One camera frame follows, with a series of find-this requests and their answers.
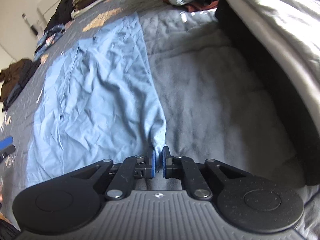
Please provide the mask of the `white headboard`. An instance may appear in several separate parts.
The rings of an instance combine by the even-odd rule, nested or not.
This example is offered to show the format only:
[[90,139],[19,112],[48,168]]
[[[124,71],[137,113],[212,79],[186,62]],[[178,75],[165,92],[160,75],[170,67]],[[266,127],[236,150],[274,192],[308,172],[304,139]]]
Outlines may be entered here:
[[40,0],[37,4],[37,13],[40,16],[40,19],[47,25],[51,17],[56,12],[57,6],[61,0]]

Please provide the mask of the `grey blanket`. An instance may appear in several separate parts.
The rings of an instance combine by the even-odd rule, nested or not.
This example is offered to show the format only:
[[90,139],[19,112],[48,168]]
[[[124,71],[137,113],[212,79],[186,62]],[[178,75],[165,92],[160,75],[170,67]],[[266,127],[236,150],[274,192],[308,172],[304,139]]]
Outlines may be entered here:
[[221,27],[268,89],[302,162],[319,183],[319,0],[220,0]]

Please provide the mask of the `folded navy blue garment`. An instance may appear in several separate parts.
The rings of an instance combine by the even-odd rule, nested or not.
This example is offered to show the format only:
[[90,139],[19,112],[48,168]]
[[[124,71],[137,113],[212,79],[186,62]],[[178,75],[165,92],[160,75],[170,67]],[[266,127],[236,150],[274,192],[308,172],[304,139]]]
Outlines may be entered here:
[[7,112],[9,107],[15,102],[15,100],[20,95],[21,91],[23,90],[23,86],[20,82],[18,82],[9,93],[8,97],[3,102],[3,112]]

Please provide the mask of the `black device on wall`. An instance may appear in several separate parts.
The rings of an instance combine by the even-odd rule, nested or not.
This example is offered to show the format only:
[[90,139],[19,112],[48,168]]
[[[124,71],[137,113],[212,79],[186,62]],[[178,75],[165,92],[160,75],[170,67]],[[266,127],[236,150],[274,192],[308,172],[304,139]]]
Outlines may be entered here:
[[34,25],[31,25],[31,26],[30,26],[30,29],[31,29],[31,31],[33,32],[33,34],[34,34],[35,36],[38,35],[38,31],[37,31],[37,29],[35,28]]

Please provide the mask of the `brown jacket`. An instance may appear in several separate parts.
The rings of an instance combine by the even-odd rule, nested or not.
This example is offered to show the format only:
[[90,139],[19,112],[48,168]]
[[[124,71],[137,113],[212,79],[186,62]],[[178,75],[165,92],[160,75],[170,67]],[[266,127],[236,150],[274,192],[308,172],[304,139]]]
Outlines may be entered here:
[[1,102],[9,96],[12,89],[18,83],[23,67],[28,63],[32,63],[30,59],[21,59],[9,65],[8,68],[1,70],[1,79],[3,83],[1,87]]

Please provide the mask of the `grey quilted bedspread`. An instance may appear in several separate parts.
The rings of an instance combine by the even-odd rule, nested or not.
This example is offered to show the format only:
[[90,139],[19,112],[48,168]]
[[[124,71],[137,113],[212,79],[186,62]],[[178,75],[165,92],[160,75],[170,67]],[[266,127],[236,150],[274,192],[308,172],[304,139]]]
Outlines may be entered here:
[[264,64],[263,77],[249,54],[225,35],[213,11],[189,14],[161,0],[102,3],[76,20],[48,50],[46,62],[9,108],[1,127],[1,137],[12,136],[16,147],[1,165],[5,217],[14,220],[12,202],[25,188],[28,146],[47,70],[79,39],[97,33],[97,28],[84,31],[85,25],[116,8],[120,12],[112,21],[133,12],[139,15],[171,152],[198,162],[214,158],[295,188],[306,204],[297,229],[306,239],[319,239],[319,187],[304,180],[303,162],[291,137],[300,132],[299,122],[287,125],[275,100],[275,88],[293,93],[288,78],[271,59]]

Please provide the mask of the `black clothes pile on bed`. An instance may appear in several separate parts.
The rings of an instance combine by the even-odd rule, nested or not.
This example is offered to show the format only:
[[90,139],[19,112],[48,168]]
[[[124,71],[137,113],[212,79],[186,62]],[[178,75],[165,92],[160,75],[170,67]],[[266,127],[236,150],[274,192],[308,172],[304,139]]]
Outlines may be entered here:
[[31,61],[30,59],[22,59],[23,66],[20,71],[18,85],[24,88],[28,81],[33,77],[38,67],[41,64],[41,60]]

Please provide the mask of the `black clothes by headboard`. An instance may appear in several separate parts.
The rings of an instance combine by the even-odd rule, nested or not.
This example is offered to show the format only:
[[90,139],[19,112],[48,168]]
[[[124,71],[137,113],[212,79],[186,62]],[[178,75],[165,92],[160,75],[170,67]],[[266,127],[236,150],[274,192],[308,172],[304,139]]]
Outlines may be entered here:
[[68,23],[71,18],[71,13],[73,11],[73,0],[61,0],[57,5],[56,11],[53,16],[50,18],[46,28],[43,33],[45,34],[47,31],[52,29],[56,25]]

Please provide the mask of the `light blue garment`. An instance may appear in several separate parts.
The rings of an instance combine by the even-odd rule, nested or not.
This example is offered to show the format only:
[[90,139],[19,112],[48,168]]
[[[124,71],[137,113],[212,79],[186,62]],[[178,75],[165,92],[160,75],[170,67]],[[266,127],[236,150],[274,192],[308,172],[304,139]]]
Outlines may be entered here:
[[167,123],[137,14],[81,39],[49,67],[34,115],[26,185],[103,159],[160,154]]

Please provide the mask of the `blue patterned crumpled garment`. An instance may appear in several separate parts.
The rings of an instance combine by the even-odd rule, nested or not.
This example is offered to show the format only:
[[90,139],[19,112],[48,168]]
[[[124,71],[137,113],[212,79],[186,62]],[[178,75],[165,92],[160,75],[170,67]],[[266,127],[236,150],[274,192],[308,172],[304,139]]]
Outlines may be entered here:
[[37,43],[33,61],[37,61],[66,31],[65,25],[59,24],[46,31]]

